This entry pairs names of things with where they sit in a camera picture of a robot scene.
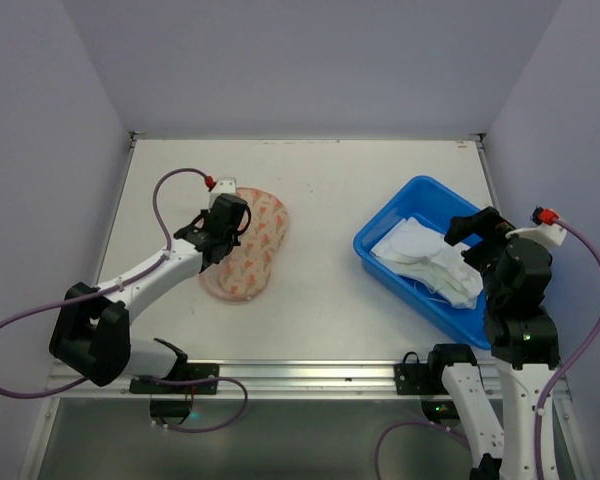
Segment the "white cloth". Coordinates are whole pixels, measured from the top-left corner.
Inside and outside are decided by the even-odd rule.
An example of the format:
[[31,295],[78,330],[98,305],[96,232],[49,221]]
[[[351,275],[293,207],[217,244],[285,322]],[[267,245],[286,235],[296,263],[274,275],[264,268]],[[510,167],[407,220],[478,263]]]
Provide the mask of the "white cloth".
[[476,308],[480,274],[464,263],[464,243],[448,245],[444,236],[411,217],[401,220],[371,249],[389,270],[422,282],[455,308]]

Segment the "gray wall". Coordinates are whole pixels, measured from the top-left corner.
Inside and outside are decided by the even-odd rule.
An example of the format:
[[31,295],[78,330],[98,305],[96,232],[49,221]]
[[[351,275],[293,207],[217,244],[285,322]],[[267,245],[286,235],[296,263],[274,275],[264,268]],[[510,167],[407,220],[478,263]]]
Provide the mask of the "gray wall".
[[[57,0],[0,0],[0,319],[92,280],[126,133]],[[54,315],[0,334],[0,383],[39,390]],[[40,403],[0,397],[0,480]]]
[[485,132],[559,0],[63,0],[128,128]]
[[[526,222],[553,206],[600,247],[600,0],[564,0],[487,135],[504,211]],[[569,238],[556,252],[548,307],[563,356],[600,311],[600,273]],[[568,375],[600,478],[600,338]]]

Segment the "orange patterned fabric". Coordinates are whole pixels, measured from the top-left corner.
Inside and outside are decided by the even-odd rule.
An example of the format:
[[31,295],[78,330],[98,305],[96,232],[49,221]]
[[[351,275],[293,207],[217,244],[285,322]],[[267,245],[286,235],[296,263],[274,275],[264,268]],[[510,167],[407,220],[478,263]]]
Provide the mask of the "orange patterned fabric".
[[236,194],[251,209],[251,225],[220,265],[200,276],[209,293],[230,301],[244,301],[267,286],[273,258],[289,225],[289,214],[278,198],[257,188],[238,188]]

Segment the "blue bin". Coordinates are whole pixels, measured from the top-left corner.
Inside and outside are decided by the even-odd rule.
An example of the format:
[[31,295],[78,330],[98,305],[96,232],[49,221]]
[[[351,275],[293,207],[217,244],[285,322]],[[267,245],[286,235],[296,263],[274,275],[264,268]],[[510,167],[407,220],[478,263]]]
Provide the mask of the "blue bin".
[[[403,218],[415,217],[422,225],[445,233],[451,217],[472,215],[478,208],[431,177],[415,177],[371,219],[356,235],[353,247],[362,259],[362,267],[433,325],[458,343],[469,343],[488,350],[491,345],[484,333],[484,291],[474,310],[456,309],[437,302],[422,284],[396,275],[378,262],[371,249]],[[471,236],[464,243],[473,246],[480,239]]]

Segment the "gray floor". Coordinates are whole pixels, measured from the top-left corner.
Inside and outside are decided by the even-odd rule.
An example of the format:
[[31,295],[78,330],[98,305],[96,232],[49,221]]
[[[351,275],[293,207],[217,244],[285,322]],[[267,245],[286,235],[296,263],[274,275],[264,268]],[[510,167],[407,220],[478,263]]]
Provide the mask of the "gray floor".
[[[193,426],[235,411],[202,401]],[[63,400],[40,479],[372,479],[373,451],[391,423],[418,416],[405,401],[253,401],[231,428],[182,435],[151,428],[147,400]],[[560,433],[561,480],[573,478]],[[382,447],[384,480],[469,478],[471,457],[445,435],[394,430]]]

